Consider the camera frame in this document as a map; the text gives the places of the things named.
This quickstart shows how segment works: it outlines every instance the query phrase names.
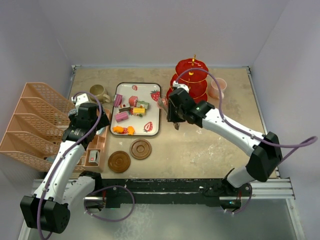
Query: gray wall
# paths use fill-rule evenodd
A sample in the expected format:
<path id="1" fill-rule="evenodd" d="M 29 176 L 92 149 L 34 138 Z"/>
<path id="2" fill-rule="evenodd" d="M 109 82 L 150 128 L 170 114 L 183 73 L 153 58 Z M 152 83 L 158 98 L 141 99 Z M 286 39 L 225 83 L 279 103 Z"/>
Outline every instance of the gray wall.
<path id="1" fill-rule="evenodd" d="M 289 0 L 39 0 L 72 64 L 252 65 Z"/>
<path id="2" fill-rule="evenodd" d="M 45 82 L 65 95 L 71 64 L 37 0 L 0 0 L 0 138 L 26 82 Z M 1 239 L 17 239 L 23 222 L 19 207 L 38 173 L 0 154 Z"/>
<path id="3" fill-rule="evenodd" d="M 103 209 L 99 216 L 118 219 L 131 204 Z M 32 229 L 28 240 L 39 240 Z M 49 240 L 295 240 L 286 200 L 253 199 L 241 212 L 230 216 L 219 207 L 205 205 L 137 204 L 121 222 L 105 222 L 84 214 L 78 204 L 67 228 Z"/>
<path id="4" fill-rule="evenodd" d="M 291 0 L 252 68 L 267 128 L 283 144 L 320 136 L 319 56 L 320 1 Z M 319 149 L 319 141 L 299 149 L 279 167 L 281 176 L 292 180 L 309 240 L 320 235 Z"/>

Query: purple toy piece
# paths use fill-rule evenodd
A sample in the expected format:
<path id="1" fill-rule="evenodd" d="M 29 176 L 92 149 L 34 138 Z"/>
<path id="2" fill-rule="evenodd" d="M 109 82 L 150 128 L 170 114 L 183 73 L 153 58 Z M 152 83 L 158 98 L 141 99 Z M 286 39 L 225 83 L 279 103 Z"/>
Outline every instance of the purple toy piece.
<path id="1" fill-rule="evenodd" d="M 121 102 L 122 102 L 122 95 L 116 94 L 114 96 L 113 106 L 117 108 L 121 104 Z"/>
<path id="2" fill-rule="evenodd" d="M 124 121 L 124 120 L 127 120 L 128 118 L 129 118 L 129 115 L 128 115 L 128 112 L 126 112 L 126 111 L 117 113 L 115 115 L 115 120 L 117 123 Z"/>

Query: beige mug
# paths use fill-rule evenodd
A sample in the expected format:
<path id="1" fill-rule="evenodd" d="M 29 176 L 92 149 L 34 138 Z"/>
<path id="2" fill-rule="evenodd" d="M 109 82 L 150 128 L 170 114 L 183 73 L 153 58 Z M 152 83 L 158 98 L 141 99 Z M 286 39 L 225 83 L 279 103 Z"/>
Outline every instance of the beige mug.
<path id="1" fill-rule="evenodd" d="M 219 83 L 219 86 L 220 86 L 220 89 L 221 89 L 222 99 L 224 99 L 225 98 L 224 92 L 225 92 L 225 90 L 227 88 L 227 82 L 225 80 L 223 80 L 222 78 L 219 78 L 219 77 L 216 77 L 215 79 Z M 218 86 L 217 86 L 215 80 L 211 81 L 211 84 L 210 84 L 209 89 L 208 89 L 208 94 L 213 99 L 219 99 L 219 89 L 218 89 Z"/>
<path id="2" fill-rule="evenodd" d="M 89 92 L 96 96 L 100 103 L 111 103 L 111 97 L 108 95 L 107 90 L 104 86 L 100 84 L 93 85 L 90 87 Z"/>

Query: white wall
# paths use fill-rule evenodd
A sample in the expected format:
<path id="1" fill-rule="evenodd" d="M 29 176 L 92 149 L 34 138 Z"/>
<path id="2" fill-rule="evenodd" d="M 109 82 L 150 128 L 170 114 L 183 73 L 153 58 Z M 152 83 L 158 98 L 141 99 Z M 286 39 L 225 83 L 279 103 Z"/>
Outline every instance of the white wall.
<path id="1" fill-rule="evenodd" d="M 71 64 L 37 0 L 0 0 L 0 138 L 26 82 L 45 82 L 65 95 Z M 17 239 L 20 201 L 38 172 L 0 154 L 1 239 Z"/>
<path id="2" fill-rule="evenodd" d="M 252 65 L 289 0 L 39 0 L 72 64 Z"/>
<path id="3" fill-rule="evenodd" d="M 320 1 L 291 0 L 252 67 L 266 126 L 283 144 L 320 137 Z M 320 236 L 320 141 L 280 165 L 309 240 Z"/>

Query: small pink box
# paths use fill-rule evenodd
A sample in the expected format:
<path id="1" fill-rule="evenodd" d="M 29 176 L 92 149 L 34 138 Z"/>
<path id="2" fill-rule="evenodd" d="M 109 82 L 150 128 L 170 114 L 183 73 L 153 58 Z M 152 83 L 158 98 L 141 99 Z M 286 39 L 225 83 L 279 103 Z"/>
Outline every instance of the small pink box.
<path id="1" fill-rule="evenodd" d="M 129 104 L 131 107 L 136 107 L 138 102 L 138 97 L 137 96 L 131 96 L 129 98 Z"/>
<path id="2" fill-rule="evenodd" d="M 129 118 L 128 112 L 119 112 L 115 115 L 115 120 L 117 123 L 127 120 Z"/>
<path id="3" fill-rule="evenodd" d="M 121 104 L 121 102 L 122 102 L 122 95 L 116 94 L 114 96 L 113 106 L 117 108 Z"/>

